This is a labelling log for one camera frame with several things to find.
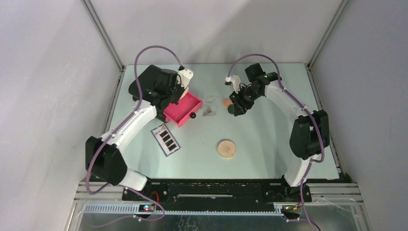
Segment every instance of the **metal frame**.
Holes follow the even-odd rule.
[[[109,53],[111,54],[112,58],[114,59],[117,68],[119,71],[123,71],[123,63],[120,61],[119,55],[117,54],[115,47],[111,41],[111,39],[108,36],[108,33],[105,30],[105,27],[103,27],[103,24],[101,20],[99,19],[98,14],[96,13],[95,8],[92,5],[92,2],[90,0],[81,0],[82,4],[85,7],[85,10],[87,11],[91,21],[95,25],[96,30],[98,31],[99,35],[102,38],[103,43],[105,44],[106,48],[108,49]]]
[[[91,182],[91,189],[96,190],[103,182]],[[368,223],[367,213],[360,190],[356,183],[309,183],[312,202],[306,206],[335,205],[347,206],[353,214],[358,231],[370,231],[372,228]],[[101,193],[89,195],[86,192],[85,182],[80,182],[76,190],[74,202],[65,226],[66,231],[77,231],[84,213],[109,213],[109,214],[148,214],[137,212],[139,205],[144,201],[122,201],[123,188],[120,186],[107,186]],[[171,211],[171,215],[228,215],[228,216],[282,216],[281,209],[288,205],[297,203],[276,203],[275,212],[220,212],[220,211]]]
[[[343,15],[346,7],[348,6],[350,0],[342,0],[340,3],[339,7],[336,10],[336,13],[334,13],[333,18],[331,19],[329,26],[327,27],[326,31],[324,32],[323,37],[321,38],[318,46],[316,47],[315,52],[312,55],[312,58],[310,59],[309,63],[307,66],[313,67],[315,64],[317,58],[320,55],[320,52],[322,51],[324,45],[326,45],[327,40],[329,39],[330,35],[332,34],[333,29],[336,27],[337,22],[339,21],[340,17]]]
[[[108,33],[103,27],[91,0],[81,0],[84,8],[88,12],[90,19],[95,25],[98,33],[101,36],[104,44],[106,45],[108,51],[112,55],[116,65],[119,69],[119,78],[114,90],[112,100],[110,102],[109,110],[104,122],[102,133],[109,129],[114,108],[116,105],[117,97],[119,95],[119,89],[122,84],[123,75],[125,67],[120,61],[119,55],[117,54],[113,43],[111,42]],[[315,95],[316,102],[318,103],[318,108],[323,108],[323,103],[319,96],[319,92],[316,83],[313,79],[312,68],[318,58],[321,50],[324,48],[328,38],[332,34],[334,27],[336,26],[339,18],[345,11],[350,0],[343,0],[339,5],[335,15],[328,28],[326,29],[324,36],[322,37],[319,45],[311,57],[310,62],[306,65],[306,71],[309,77],[309,81],[312,86],[313,93]],[[331,149],[333,151],[334,160],[338,168],[339,174],[344,173],[342,169],[342,161],[339,157],[334,141],[331,135]],[[91,189],[95,190],[103,185],[101,182],[91,182]],[[336,205],[336,206],[348,206],[353,214],[354,222],[358,231],[370,231],[372,227],[370,226],[369,218],[364,207],[363,199],[361,197],[358,185],[356,183],[308,183],[310,187],[310,192],[312,196],[312,202],[306,203],[307,206],[312,205]],[[144,204],[142,201],[122,201],[123,188],[119,186],[107,186],[101,193],[96,195],[89,195],[85,189],[85,183],[80,182],[75,194],[75,198],[67,219],[65,226],[66,231],[77,231],[82,220],[84,213],[121,213],[121,214],[133,214],[135,212],[135,206],[139,204]],[[274,203],[276,212],[251,212],[251,213],[225,213],[209,211],[207,215],[256,215],[256,216],[281,216],[280,209],[285,205],[294,205],[294,203]],[[194,211],[166,211],[169,215],[203,215],[203,212]]]

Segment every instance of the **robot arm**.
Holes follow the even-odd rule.
[[[289,144],[294,153],[289,169],[284,174],[284,179],[289,187],[298,187],[311,159],[317,159],[321,153],[316,129],[308,117],[304,108],[313,111],[312,114],[318,123],[323,139],[324,147],[329,145],[329,122],[327,113],[324,110],[315,111],[310,106],[303,104],[302,109],[298,102],[290,98],[278,84],[278,75],[274,72],[266,74],[259,64],[250,65],[245,70],[251,82],[244,85],[238,76],[226,77],[225,84],[231,85],[234,92],[229,96],[232,105],[228,107],[228,112],[235,116],[245,114],[254,105],[254,101],[265,96],[272,100],[293,123],[293,129]]]
[[[154,118],[165,119],[163,111],[170,103],[178,103],[192,77],[193,71],[186,68],[176,72],[154,65],[149,66],[138,77],[143,91],[139,109],[135,111],[134,107],[116,128],[109,130],[99,138],[91,136],[86,141],[86,170],[99,147],[108,137],[112,136],[97,157],[91,170],[92,175],[111,185],[120,184],[141,191],[148,183],[148,177],[129,169],[122,154],[149,121]],[[131,84],[129,92],[136,97],[137,104],[139,93],[135,85],[135,82]]]

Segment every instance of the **black bracket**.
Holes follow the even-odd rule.
[[[101,138],[89,137],[85,143],[85,169],[88,170],[90,162],[98,148],[102,145]],[[119,149],[115,144],[106,144],[95,164],[91,174],[111,185],[119,184],[128,170]]]
[[[285,178],[282,176],[282,183],[279,186],[265,185],[264,186],[264,198],[266,202],[295,202],[299,203],[300,200],[300,186],[291,187],[287,184]],[[309,186],[306,182],[303,183],[303,199],[305,202],[312,202],[312,195],[310,193]]]
[[[323,140],[323,146],[330,144],[329,137],[329,117],[324,110],[314,111],[314,117]],[[314,154],[320,154],[320,143],[317,136],[316,128],[308,116],[300,116],[293,123],[289,144],[292,152],[299,158],[307,160]]]
[[[271,72],[266,74],[261,65],[256,63],[252,64],[245,69],[246,76],[248,77],[249,85],[240,86],[240,91],[235,91],[229,96],[232,104],[228,107],[228,112],[234,114],[234,116],[240,116],[245,114],[254,105],[254,101],[261,96],[265,96],[265,87],[270,82],[278,80],[278,74]]]
[[[168,200],[170,195],[170,189],[167,184],[151,184],[151,182],[147,182],[146,186],[143,188],[141,193],[150,199],[159,202],[165,202]],[[137,194],[133,193],[130,190],[123,189],[122,193],[122,201],[144,201],[142,197],[138,196]]]
[[[174,70],[161,69],[155,65],[150,65],[138,77],[142,96],[151,105],[156,107],[157,118],[161,121],[166,121],[166,116],[163,111],[170,103],[178,104],[185,89],[178,84],[180,75]],[[139,99],[139,89],[136,81],[133,81],[129,86],[129,93],[134,101]]]

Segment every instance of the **gray wall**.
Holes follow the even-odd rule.
[[[308,62],[341,0],[95,0],[124,64],[160,44],[185,64],[233,63],[249,53],[277,62]],[[252,57],[246,62],[265,62]],[[150,50],[140,64],[175,64]]]
[[[407,230],[408,3],[351,1],[313,74],[376,231]]]
[[[63,230],[118,76],[79,0],[2,0],[0,230]]]

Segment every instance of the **pink tray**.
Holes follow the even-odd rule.
[[[167,122],[171,120],[180,128],[189,120],[191,113],[196,113],[203,106],[203,101],[188,92],[178,102],[178,105],[171,103],[163,114]]]

